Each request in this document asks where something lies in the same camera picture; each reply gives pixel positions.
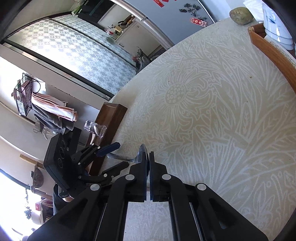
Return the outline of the clear drinking glass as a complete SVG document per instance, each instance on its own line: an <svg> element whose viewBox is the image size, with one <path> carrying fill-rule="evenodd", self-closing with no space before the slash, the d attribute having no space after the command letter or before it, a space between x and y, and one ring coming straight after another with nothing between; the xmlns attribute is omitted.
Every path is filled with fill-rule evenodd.
<svg viewBox="0 0 296 241"><path fill-rule="evenodd" d="M84 129L100 138L103 138L107 127L105 125L100 125L93 121L86 120L84 124Z"/></svg>

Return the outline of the white kitchen cabinet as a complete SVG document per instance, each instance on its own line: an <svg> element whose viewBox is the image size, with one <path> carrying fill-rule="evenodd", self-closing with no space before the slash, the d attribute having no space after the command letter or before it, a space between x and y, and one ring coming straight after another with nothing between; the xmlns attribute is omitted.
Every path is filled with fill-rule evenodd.
<svg viewBox="0 0 296 241"><path fill-rule="evenodd" d="M140 48L147 56L152 56L163 48L144 24L117 4L113 4L98 23L131 55L135 55Z"/></svg>

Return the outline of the light wooden tray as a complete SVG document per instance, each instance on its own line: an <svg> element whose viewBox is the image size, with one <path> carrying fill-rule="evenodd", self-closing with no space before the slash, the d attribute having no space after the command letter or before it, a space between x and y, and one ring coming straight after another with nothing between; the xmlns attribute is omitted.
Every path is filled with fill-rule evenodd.
<svg viewBox="0 0 296 241"><path fill-rule="evenodd" d="M279 69L295 92L295 68L279 49L276 49L274 45L264 39L266 33L263 23L248 27L248 33L252 44L264 53Z"/></svg>

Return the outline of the silver refrigerator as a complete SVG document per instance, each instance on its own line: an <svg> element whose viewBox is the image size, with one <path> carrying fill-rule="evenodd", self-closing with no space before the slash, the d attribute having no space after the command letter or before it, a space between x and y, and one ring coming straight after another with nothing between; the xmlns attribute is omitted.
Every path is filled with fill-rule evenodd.
<svg viewBox="0 0 296 241"><path fill-rule="evenodd" d="M144 24L166 49L215 23L201 1L114 1Z"/></svg>

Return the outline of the dark wooden tray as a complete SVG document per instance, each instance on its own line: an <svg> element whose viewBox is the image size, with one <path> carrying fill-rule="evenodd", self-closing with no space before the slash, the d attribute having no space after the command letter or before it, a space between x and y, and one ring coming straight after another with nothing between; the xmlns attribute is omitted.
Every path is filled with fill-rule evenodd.
<svg viewBox="0 0 296 241"><path fill-rule="evenodd" d="M103 104L95 120L95 123L106 126L106 132L103 138L96 137L94 139L93 142L95 143L95 145L104 147L105 145L112 143L112 140L126 112L127 108L121 104L114 104L109 102L105 102ZM88 166L88 173L90 176L99 175L105 157L106 156L98 157Z"/></svg>

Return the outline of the striped hanging towel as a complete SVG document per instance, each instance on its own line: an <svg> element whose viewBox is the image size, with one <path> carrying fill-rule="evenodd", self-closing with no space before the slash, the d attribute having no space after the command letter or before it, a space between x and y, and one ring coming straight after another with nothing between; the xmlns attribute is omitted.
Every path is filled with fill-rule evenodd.
<svg viewBox="0 0 296 241"><path fill-rule="evenodd" d="M74 130L78 113L51 95L33 92L31 95L32 110L37 120L47 129L64 134L66 130Z"/></svg>

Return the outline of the white blue bowls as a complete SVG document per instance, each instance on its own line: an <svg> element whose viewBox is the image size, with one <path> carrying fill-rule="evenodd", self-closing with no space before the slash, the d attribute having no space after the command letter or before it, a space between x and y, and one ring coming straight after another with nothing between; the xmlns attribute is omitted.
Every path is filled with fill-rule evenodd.
<svg viewBox="0 0 296 241"><path fill-rule="evenodd" d="M262 3L262 10L263 26L266 34L281 44L287 51L292 51L295 43L284 23L267 4Z"/></svg>

